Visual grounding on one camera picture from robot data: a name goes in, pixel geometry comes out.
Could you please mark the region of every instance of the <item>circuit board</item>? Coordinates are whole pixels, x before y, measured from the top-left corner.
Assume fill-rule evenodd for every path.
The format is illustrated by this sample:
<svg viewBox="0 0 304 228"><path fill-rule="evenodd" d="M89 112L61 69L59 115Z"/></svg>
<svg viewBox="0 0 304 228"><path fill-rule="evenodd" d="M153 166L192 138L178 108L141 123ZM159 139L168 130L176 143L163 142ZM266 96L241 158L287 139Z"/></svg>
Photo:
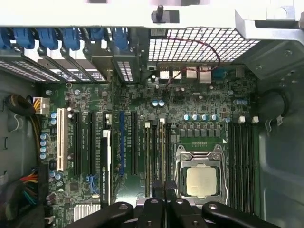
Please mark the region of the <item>circuit board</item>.
<svg viewBox="0 0 304 228"><path fill-rule="evenodd" d="M82 210L88 215L116 201L135 206L138 198L151 197L152 180L176 179L175 153L180 145L188 152L221 147L225 157L221 170L224 182L229 180L228 124L240 117L251 122L255 108L250 95L256 79L226 72L211 84L179 82L122 85L113 76L110 84L42 87L43 96L50 98L51 113L72 110L68 166L49 180L49 192L56 194L51 205L56 228L80 219ZM42 124L42 132L50 136L48 157L43 160L50 172L56 170L57 157L57 124L51 121L48 116ZM111 132L107 155L105 130Z"/></svg>

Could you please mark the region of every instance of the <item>green circuit board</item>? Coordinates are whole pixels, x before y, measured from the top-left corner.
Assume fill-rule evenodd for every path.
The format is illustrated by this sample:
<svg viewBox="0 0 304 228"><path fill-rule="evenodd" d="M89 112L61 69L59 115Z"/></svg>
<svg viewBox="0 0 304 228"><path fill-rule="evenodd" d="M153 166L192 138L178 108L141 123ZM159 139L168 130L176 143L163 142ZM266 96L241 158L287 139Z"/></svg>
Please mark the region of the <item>green circuit board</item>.
<svg viewBox="0 0 304 228"><path fill-rule="evenodd" d="M235 78L234 72L228 72L225 77L213 80L212 84L181 81L180 84L173 83L168 87L160 82L122 85L116 76L113 76L110 84L72 84L71 88L69 86L67 88L65 84L49 84L42 87L43 94L46 90L52 91L50 96L43 95L50 98L51 113L56 113L58 108L72 107L75 113L81 114L81 137L75 137L74 122L71 120L68 124L68 154L74 155L75 140L81 139L81 165L78 165L81 167L80 173L75 173L74 158L68 162L68 168L61 172L62 179L50 178L49 192L55 192L57 195L56 203L52 205L56 228L63 228L72 223L77 210L80 210L79 205L86 205L90 209L102 207L100 204L103 202L101 186L104 151L101 140L105 128L105 114L112 117L108 127L112 134L110 203L125 201L135 206L138 198L151 196L151 192L147 191L147 184L150 183L146 181L146 148L153 141L147 140L147 124L157 123L156 146L160 150L162 139L159 123L162 119L165 122L170 121L168 151L173 163L179 144L184 145L187 151L212 151L215 145L220 144L225 156L228 156L228 124L225 119L237 121L241 115L250 118L255 112L250 94L255 92L256 80L251 74ZM237 99L246 99L248 105L236 105ZM91 113L95 116L93 157L88 154ZM203 115L207 115L207 121L202 120ZM212 115L216 115L214 121L210 119ZM51 118L48 116L43 119L42 129L42 132L50 135L48 158L43 162L49 163L52 171L56 169L57 126L51 124ZM161 164L159 160L156 161L159 170ZM94 191L88 177L94 177Z"/></svg>

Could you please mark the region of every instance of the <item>mounting hole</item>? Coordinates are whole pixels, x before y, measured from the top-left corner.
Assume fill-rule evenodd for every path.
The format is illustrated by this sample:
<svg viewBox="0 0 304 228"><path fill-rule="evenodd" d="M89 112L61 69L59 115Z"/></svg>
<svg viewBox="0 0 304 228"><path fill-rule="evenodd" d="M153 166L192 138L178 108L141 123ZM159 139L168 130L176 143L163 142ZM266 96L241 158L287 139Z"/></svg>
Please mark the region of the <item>mounting hole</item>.
<svg viewBox="0 0 304 228"><path fill-rule="evenodd" d="M68 82L66 83L66 88L67 89L71 89L73 87L72 83Z"/></svg>

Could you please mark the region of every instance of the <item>yellow wire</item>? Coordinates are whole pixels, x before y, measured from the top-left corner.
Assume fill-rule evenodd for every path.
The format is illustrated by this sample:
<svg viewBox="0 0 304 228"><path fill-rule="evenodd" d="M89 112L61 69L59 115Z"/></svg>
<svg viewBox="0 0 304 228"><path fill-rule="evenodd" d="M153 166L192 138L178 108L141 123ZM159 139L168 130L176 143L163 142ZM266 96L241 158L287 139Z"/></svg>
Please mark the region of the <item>yellow wire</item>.
<svg viewBox="0 0 304 228"><path fill-rule="evenodd" d="M38 183L38 181L37 181L37 180L27 180L27 181L26 181L26 182L24 182L24 183L27 183L27 182Z"/></svg>

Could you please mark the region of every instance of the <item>cable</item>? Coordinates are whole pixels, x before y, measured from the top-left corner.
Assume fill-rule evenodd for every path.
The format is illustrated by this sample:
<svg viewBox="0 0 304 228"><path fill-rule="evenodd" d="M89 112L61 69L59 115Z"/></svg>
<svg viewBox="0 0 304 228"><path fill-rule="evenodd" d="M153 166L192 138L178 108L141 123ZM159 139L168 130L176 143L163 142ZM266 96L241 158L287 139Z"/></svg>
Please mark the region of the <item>cable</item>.
<svg viewBox="0 0 304 228"><path fill-rule="evenodd" d="M213 53L216 55L216 57L217 57L217 59L218 59L218 64L217 64L217 66L215 66L214 68L212 68L212 69L210 69L210 70L195 70L195 69L191 69L191 68L184 68L184 69L182 69L176 76L174 76L172 79L169 79L168 80L168 82L167 82L167 85L166 85L166 87L165 88L167 88L170 84L171 84L171 82L178 76L178 75L180 75L183 71L185 71L185 70L192 70L192 71L196 71L196 72L208 72L208 71L212 71L212 70L214 70L214 69L216 69L216 68L218 68L219 67L219 65L220 65L220 56L219 56L219 54L217 53L217 51L214 49L214 47L213 46L211 46L210 44L207 44L207 43L205 43L205 42L203 42L203 41L201 41L201 40L192 40L192 39L180 39L180 38L171 38L171 37L169 37L169 39L171 39L171 40L179 40L179 41L186 41L186 42L196 42L196 43L198 43L198 44L201 44L201 45L203 45L203 46L207 46L207 47L209 47L212 51L213 51Z"/></svg>

